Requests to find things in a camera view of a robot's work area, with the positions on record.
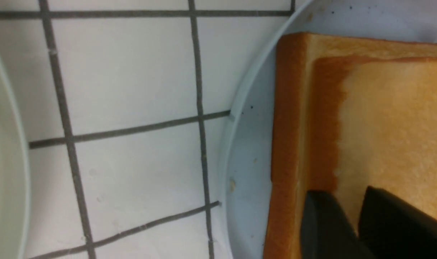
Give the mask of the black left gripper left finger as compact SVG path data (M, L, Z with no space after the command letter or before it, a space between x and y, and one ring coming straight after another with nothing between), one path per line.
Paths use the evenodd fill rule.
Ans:
M302 259L374 259L361 243L336 198L327 192L306 193L300 228Z

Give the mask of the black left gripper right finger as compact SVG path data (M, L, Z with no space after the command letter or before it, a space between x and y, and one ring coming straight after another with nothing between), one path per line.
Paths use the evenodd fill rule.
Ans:
M437 220L381 188L366 189L359 239L378 259L437 259Z

